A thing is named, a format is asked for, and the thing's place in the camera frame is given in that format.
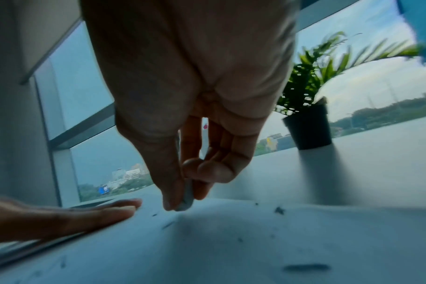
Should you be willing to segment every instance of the window glass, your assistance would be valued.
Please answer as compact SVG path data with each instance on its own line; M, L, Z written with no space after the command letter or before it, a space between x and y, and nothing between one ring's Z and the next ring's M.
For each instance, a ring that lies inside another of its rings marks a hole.
M349 47L352 63L367 46L364 55L383 41L369 59L392 44L402 44L397 49L400 50L417 43L413 30L399 13L396 0L360 0L299 31L295 63L300 63L298 53L303 52L303 47L310 50L337 32L343 32L345 42L324 58L324 64L333 58L335 69ZM316 100L322 96L328 101L334 139L425 117L426 63L420 58L404 57L364 63L327 81L319 89ZM272 113L261 132L255 155L295 147L281 121L284 117Z
M74 146L71 155L81 202L153 184L140 154L116 127Z
M84 22L40 67L36 80L51 139L113 102Z

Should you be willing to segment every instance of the cloudy sky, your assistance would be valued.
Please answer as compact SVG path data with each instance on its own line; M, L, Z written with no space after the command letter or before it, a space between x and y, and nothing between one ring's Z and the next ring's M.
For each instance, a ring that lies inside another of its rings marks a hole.
M297 34L297 48L311 48L337 31L344 31L353 53L366 45L375 46L385 38L387 44L408 40L414 43L414 33L399 15L395 0L360 0ZM341 46L336 57L347 50ZM112 98L98 72L85 24L81 24L50 58L54 66L56 85L60 93L62 112L67 128L109 105ZM426 91L426 66L416 60L386 59L364 64L329 81L319 95L329 102L329 119L336 121L355 110L393 103L388 84L400 100L420 97ZM273 113L267 120L260 138L287 134L281 119ZM142 163L139 153L115 128L107 130L71 149L79 184L99 185L107 182L111 172L119 167L128 169Z

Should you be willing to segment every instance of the human hand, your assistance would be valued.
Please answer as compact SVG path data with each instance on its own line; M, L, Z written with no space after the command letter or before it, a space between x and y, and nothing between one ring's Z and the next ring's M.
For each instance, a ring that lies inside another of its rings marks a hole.
M116 126L164 207L196 199L250 162L291 71L297 0L81 0ZM209 150L199 159L202 117ZM181 161L175 137L181 129Z
M0 242L54 239L104 228L132 217L141 203L131 199L89 209L62 209L0 197Z

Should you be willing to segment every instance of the white eraser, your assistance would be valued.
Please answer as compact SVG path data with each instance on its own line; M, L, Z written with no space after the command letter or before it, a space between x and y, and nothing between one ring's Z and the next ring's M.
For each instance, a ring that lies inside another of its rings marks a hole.
M175 209L176 211L186 211L193 205L194 194L193 194L193 181L191 179L185 180L185 193L183 194L183 200Z

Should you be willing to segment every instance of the flower pot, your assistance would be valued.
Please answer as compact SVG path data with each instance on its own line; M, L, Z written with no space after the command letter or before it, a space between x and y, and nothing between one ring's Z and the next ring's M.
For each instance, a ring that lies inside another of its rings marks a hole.
M299 150L330 145L331 132L326 104L313 104L302 112L283 119Z

